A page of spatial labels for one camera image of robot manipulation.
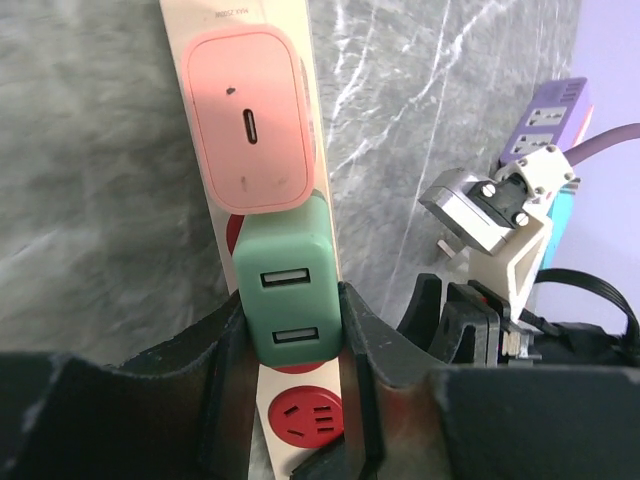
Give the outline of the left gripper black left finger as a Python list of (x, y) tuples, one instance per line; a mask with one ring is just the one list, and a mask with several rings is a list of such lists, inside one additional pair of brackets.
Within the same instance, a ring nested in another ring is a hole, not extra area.
[(1, 356), (5, 479), (244, 479), (258, 364), (238, 296), (120, 366)]

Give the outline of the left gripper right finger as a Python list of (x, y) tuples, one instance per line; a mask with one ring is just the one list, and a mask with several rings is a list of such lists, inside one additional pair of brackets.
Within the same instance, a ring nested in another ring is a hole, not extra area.
[(339, 285), (352, 479), (635, 479), (639, 373), (443, 365)]

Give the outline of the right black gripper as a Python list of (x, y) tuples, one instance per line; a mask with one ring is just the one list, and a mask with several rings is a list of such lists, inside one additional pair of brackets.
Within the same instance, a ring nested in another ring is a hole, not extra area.
[(525, 309), (519, 323), (507, 300), (481, 283), (450, 283), (420, 274), (397, 331), (445, 364), (639, 366), (639, 321), (624, 296), (584, 272), (540, 272), (537, 283), (559, 283), (596, 294), (626, 316), (621, 335), (586, 323), (549, 322)]

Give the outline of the teal power strip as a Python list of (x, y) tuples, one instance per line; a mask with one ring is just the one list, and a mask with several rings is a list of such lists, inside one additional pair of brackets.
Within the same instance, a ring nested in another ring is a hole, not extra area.
[(560, 192), (548, 211), (548, 217), (553, 223), (551, 238), (545, 250), (541, 263), (541, 269), (550, 268), (558, 245), (569, 223), (574, 205), (574, 195), (569, 192)]

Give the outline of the green plug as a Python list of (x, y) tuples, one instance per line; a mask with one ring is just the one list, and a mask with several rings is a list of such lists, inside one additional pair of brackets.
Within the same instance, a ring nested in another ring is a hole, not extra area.
[(335, 358), (342, 347), (338, 273), (326, 200), (245, 217), (233, 254), (260, 362), (281, 368)]

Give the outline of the purple power strip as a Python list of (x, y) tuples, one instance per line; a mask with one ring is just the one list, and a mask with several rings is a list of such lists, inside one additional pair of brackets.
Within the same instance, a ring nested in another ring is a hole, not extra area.
[(543, 83), (500, 154), (499, 166), (503, 167), (549, 144), (562, 151), (572, 148), (583, 140), (593, 111), (586, 77)]

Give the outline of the salmon plug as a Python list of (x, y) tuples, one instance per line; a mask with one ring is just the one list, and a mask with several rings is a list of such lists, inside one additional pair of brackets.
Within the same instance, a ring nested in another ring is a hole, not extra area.
[(261, 214), (304, 203), (315, 145), (302, 62), (284, 32), (244, 24), (196, 37), (181, 60), (192, 138), (210, 197)]

